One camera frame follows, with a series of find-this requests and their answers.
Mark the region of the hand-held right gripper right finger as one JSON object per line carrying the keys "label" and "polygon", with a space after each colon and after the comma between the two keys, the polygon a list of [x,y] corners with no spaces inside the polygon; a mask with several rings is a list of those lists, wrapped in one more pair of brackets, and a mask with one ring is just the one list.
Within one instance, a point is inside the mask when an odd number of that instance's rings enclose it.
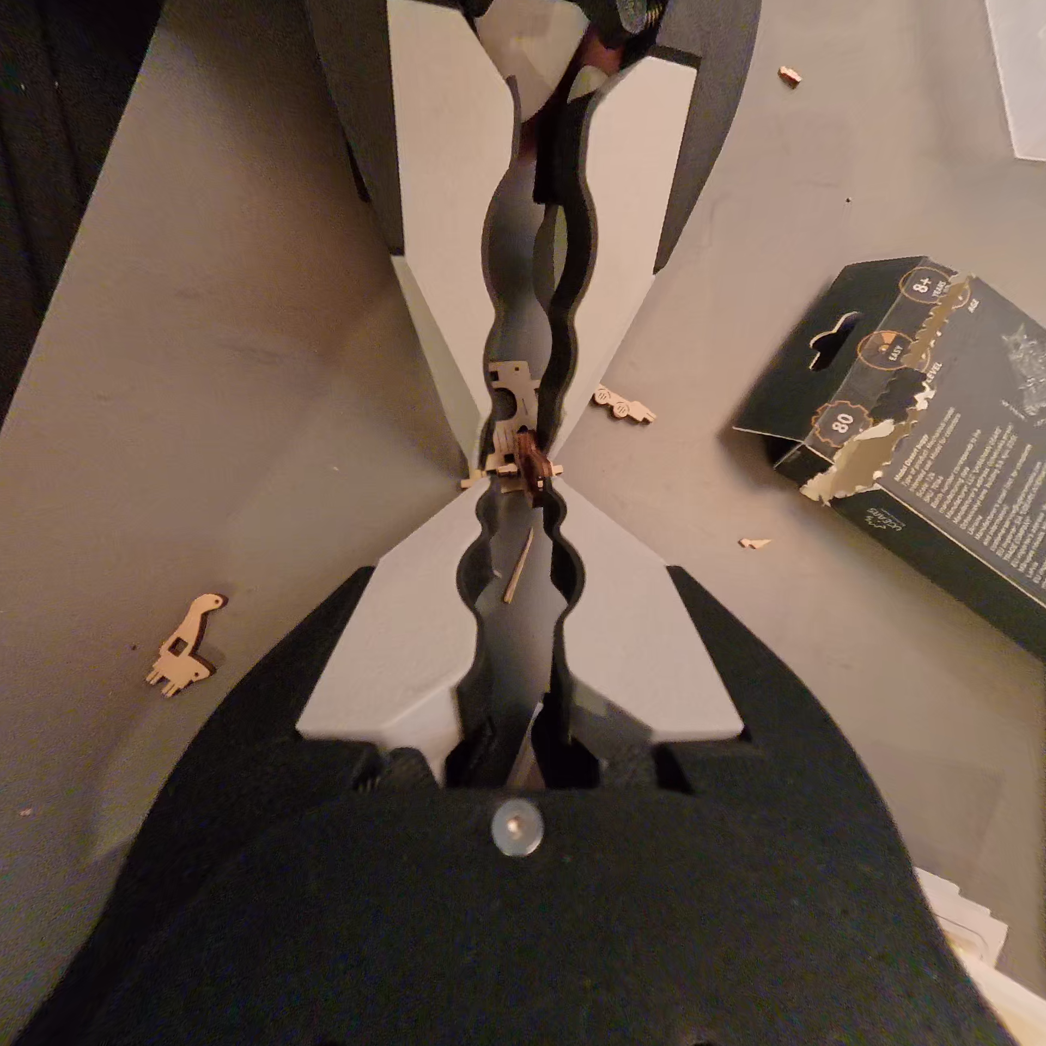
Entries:
{"label": "hand-held right gripper right finger", "polygon": [[744,724],[670,566],[575,490],[555,491],[555,786],[657,778],[654,751]]}

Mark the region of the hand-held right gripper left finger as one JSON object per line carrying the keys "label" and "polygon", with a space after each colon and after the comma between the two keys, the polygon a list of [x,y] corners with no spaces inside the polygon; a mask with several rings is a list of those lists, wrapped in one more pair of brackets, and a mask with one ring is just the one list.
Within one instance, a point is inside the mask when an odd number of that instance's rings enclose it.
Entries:
{"label": "hand-held right gripper left finger", "polygon": [[306,740],[414,749],[439,784],[490,717],[477,602],[492,578],[496,505],[471,486],[382,556],[306,700]]}

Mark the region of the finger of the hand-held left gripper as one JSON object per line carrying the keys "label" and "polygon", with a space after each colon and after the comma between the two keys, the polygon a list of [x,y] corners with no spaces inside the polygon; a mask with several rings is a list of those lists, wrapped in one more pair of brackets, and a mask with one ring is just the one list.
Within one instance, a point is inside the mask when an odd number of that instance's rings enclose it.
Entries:
{"label": "finger of the hand-held left gripper", "polygon": [[393,268],[451,430],[477,471],[498,317],[488,212],[516,152],[516,94],[458,7],[390,1],[387,16],[404,237]]}
{"label": "finger of the hand-held left gripper", "polygon": [[582,66],[552,149],[552,335],[538,438],[556,458],[655,279],[698,70],[643,56],[608,75]]}

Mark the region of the pale notched wooden strip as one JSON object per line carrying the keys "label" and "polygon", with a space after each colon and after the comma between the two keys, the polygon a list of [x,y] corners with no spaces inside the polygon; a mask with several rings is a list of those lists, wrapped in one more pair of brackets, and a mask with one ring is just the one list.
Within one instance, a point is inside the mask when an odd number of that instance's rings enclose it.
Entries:
{"label": "pale notched wooden strip", "polygon": [[[524,488],[523,481],[520,477],[519,470],[515,464],[514,452],[511,452],[511,454],[505,455],[504,456],[505,460],[501,464],[497,464],[495,462],[496,457],[497,456],[495,454],[491,454],[488,463],[483,470],[474,470],[470,474],[469,478],[461,480],[460,481],[461,488],[463,490],[469,488],[484,476],[493,476],[493,477],[498,477],[500,479],[500,484],[501,484],[500,490],[504,494],[508,494],[509,492],[515,492],[515,491],[523,491],[527,494],[527,491]],[[551,462],[552,469],[554,470],[554,477],[549,478],[545,481],[544,491],[546,488],[546,482],[548,480],[555,479],[562,476],[564,472],[562,465],[553,463],[550,459],[549,461]]]}

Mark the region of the dark brown wooden wheel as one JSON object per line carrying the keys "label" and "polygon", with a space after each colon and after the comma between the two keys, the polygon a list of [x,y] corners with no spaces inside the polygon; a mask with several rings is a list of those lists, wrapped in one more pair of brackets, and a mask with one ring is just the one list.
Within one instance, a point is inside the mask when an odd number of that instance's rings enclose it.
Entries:
{"label": "dark brown wooden wheel", "polygon": [[554,477],[552,464],[530,429],[521,429],[514,440],[514,459],[524,488],[535,508],[544,505],[545,481]]}

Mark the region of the pale wooden model plate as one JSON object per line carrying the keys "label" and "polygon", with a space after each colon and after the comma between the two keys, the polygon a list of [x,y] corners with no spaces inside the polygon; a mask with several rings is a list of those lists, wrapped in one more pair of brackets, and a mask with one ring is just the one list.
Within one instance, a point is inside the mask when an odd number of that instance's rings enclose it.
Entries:
{"label": "pale wooden model plate", "polygon": [[540,380],[531,376],[528,361],[491,361],[488,378],[495,424],[504,423],[511,432],[521,428],[535,430],[538,425]]}

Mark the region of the foot-shaped wooden model part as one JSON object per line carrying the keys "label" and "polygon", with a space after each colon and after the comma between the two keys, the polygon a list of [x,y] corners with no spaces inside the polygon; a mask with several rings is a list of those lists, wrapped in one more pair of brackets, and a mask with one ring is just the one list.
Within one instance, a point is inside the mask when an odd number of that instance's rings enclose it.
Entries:
{"label": "foot-shaped wooden model part", "polygon": [[159,647],[159,654],[145,677],[150,686],[162,684],[164,698],[173,698],[186,687],[210,678],[215,667],[199,655],[207,617],[224,608],[228,597],[205,593],[194,599],[182,621]]}

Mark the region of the small pale wooden model part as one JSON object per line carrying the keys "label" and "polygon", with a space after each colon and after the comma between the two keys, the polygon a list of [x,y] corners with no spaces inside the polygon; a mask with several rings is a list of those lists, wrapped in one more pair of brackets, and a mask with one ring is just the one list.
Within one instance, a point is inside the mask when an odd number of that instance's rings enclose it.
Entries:
{"label": "small pale wooden model part", "polygon": [[598,385],[592,396],[595,405],[606,408],[618,420],[629,420],[637,425],[651,424],[656,414],[638,400],[621,397],[605,385]]}

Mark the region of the black cardboard model kit box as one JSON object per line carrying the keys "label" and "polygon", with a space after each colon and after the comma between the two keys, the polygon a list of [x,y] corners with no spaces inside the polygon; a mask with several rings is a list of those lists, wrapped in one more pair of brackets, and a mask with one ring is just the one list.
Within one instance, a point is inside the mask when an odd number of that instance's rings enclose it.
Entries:
{"label": "black cardboard model kit box", "polygon": [[930,257],[846,266],[733,426],[1044,659],[1045,333],[988,283]]}

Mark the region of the person's left hand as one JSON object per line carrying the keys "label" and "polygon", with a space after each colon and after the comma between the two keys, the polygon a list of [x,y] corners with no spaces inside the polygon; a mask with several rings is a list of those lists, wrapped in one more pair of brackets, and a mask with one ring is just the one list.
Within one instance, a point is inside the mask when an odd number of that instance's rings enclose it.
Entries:
{"label": "person's left hand", "polygon": [[568,101],[593,93],[621,69],[622,47],[601,42],[596,26],[590,24],[583,35],[566,76]]}

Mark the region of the thin wooden stick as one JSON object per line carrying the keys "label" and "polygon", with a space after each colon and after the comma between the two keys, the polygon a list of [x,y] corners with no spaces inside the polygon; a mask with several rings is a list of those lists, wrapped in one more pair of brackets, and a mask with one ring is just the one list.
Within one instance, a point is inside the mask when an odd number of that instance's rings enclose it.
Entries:
{"label": "thin wooden stick", "polygon": [[506,606],[510,605],[515,598],[516,590],[518,590],[519,588],[519,583],[521,581],[522,573],[526,566],[527,560],[530,556],[530,550],[533,544],[533,538],[535,538],[535,530],[533,527],[530,527],[530,529],[527,530],[527,535],[523,542],[520,553],[518,558],[516,558],[516,563],[513,568],[511,575],[509,576],[509,579],[505,586],[502,595],[502,602],[504,602],[504,605]]}

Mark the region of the dark cloth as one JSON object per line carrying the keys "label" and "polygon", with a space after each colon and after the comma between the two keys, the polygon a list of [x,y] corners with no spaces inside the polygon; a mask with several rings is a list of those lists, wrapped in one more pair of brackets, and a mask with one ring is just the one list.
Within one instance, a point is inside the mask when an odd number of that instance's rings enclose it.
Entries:
{"label": "dark cloth", "polygon": [[162,1],[1,3],[1,416],[6,417]]}

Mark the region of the white printed paper stack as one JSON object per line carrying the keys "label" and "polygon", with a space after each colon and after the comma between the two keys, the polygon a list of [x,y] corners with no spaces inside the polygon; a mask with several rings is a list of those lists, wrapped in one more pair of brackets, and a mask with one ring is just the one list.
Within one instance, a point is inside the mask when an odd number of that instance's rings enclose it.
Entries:
{"label": "white printed paper stack", "polygon": [[1007,925],[996,920],[987,907],[961,896],[956,884],[920,868],[914,873],[948,943],[974,985],[1006,1030],[1023,1044],[1027,990],[997,969]]}

